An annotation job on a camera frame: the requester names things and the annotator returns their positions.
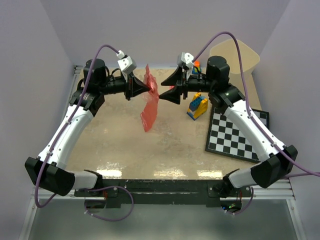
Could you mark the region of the red plastic trash bag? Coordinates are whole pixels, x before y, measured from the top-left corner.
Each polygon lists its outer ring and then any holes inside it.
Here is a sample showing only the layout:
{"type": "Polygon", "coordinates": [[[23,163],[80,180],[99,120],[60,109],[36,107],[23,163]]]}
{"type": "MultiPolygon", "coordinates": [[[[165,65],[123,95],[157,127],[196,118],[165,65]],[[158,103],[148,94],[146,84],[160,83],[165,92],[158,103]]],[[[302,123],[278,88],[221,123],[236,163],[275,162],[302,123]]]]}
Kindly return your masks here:
{"type": "Polygon", "coordinates": [[[142,126],[145,132],[148,132],[153,127],[157,115],[159,104],[159,92],[156,78],[151,74],[149,65],[145,67],[143,83],[149,87],[149,91],[142,94],[142,98],[146,104],[143,111],[140,113],[142,126]]]}

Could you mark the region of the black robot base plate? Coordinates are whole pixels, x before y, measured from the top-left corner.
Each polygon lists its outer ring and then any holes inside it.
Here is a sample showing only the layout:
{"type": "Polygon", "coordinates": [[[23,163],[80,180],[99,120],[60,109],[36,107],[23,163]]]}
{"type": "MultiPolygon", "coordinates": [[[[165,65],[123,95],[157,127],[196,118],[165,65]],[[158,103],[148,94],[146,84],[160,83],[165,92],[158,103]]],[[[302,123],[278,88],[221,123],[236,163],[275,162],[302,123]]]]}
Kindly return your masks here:
{"type": "Polygon", "coordinates": [[[122,204],[131,204],[130,196],[121,188],[128,190],[136,205],[203,205],[218,208],[225,199],[216,190],[219,179],[102,179],[95,189],[76,190],[75,197],[93,200],[106,197],[107,208],[120,208],[122,204]]]}

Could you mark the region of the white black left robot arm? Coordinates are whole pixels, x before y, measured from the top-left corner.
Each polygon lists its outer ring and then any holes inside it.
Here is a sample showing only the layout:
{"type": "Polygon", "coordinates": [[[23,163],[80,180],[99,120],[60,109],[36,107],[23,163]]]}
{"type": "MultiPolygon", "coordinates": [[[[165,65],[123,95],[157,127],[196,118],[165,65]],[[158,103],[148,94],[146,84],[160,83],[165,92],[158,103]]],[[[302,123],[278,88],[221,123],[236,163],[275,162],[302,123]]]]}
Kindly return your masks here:
{"type": "Polygon", "coordinates": [[[104,184],[101,175],[85,170],[70,172],[65,168],[70,154],[86,126],[92,121],[105,102],[106,95],[123,93],[126,100],[148,92],[149,87],[135,77],[135,61],[125,56],[118,60],[120,76],[112,76],[101,59],[88,60],[83,69],[84,86],[77,86],[73,93],[64,121],[36,158],[28,157],[25,169],[35,186],[56,195],[65,196],[71,190],[86,189],[92,196],[99,196],[104,184]]]}

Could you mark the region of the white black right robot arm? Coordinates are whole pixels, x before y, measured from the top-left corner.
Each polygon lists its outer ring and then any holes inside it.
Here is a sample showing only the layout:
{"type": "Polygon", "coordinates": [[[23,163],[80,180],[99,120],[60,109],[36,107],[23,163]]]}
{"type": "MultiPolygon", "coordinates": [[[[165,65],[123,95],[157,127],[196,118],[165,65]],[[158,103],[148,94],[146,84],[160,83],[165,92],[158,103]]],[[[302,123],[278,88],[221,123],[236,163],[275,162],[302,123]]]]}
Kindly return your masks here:
{"type": "Polygon", "coordinates": [[[229,82],[230,66],[222,56],[211,56],[207,60],[206,71],[198,76],[192,74],[194,57],[188,52],[178,56],[177,69],[161,85],[172,88],[159,98],[180,104],[189,92],[208,93],[208,98],[219,113],[226,116],[255,150],[259,163],[251,168],[236,169],[223,177],[213,187],[220,197],[235,196],[242,187],[258,185],[267,188],[288,175],[298,151],[286,146],[266,128],[246,105],[246,97],[229,82]]]}

